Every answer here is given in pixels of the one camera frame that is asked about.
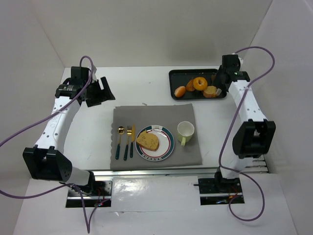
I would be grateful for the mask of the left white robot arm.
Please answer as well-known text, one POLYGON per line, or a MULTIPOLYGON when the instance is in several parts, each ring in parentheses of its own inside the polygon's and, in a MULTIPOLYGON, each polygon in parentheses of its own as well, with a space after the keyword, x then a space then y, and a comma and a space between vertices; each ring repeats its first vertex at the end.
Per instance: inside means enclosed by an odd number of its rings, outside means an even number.
POLYGON ((53 117, 33 147, 24 149, 22 156, 33 179, 75 184, 86 193, 95 189, 91 171, 75 168, 64 156, 65 140, 81 104, 88 107, 114 100, 106 77, 89 80, 90 70, 71 67, 71 76, 56 89, 53 117))

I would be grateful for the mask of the large bread slice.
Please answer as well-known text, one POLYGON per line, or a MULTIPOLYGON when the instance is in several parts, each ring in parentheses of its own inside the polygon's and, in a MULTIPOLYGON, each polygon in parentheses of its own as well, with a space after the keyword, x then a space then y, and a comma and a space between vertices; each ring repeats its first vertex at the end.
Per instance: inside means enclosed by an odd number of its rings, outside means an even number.
POLYGON ((136 138, 136 143, 142 148, 156 151, 159 147, 159 140, 155 134, 148 133, 146 130, 141 132, 136 138))

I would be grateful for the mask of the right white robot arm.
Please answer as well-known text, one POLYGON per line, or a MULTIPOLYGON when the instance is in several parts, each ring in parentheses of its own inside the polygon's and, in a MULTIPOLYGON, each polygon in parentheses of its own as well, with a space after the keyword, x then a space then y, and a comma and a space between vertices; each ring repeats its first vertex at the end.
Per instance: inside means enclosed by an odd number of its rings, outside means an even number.
POLYGON ((217 175, 224 180, 239 177, 253 159, 268 153, 276 125, 262 113, 253 94, 248 73, 241 71, 241 60, 237 54, 222 56, 214 86, 229 93, 234 99, 241 125, 232 139, 234 156, 219 158, 217 175))

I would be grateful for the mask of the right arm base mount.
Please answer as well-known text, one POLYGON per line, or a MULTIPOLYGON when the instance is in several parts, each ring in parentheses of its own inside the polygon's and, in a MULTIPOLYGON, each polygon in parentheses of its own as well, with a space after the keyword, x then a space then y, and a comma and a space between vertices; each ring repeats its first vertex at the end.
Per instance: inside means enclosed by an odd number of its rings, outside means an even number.
POLYGON ((216 172, 213 178, 199 178, 193 186, 199 190, 201 206, 226 205, 231 200, 233 204, 245 203, 239 178, 224 179, 216 172))

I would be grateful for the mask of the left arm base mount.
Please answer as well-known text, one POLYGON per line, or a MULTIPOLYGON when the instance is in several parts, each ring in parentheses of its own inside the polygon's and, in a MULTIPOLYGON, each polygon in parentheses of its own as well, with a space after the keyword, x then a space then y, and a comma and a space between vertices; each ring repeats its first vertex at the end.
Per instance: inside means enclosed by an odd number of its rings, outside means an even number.
MULTIPOLYGON (((91 191, 81 189, 86 208, 98 205, 101 208, 109 208, 112 205, 112 179, 96 181, 91 191)), ((82 201, 76 189, 69 188, 67 193, 66 208, 82 208, 82 201)))

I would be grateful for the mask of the metal tongs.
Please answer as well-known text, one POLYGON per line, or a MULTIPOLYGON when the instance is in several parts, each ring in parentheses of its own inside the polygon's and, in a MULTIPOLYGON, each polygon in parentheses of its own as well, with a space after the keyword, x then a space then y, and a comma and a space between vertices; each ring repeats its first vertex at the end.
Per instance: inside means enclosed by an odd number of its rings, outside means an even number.
POLYGON ((221 94, 221 92, 222 92, 222 90, 218 88, 218 89, 216 90, 215 95, 216 95, 216 96, 219 96, 219 95, 221 94))

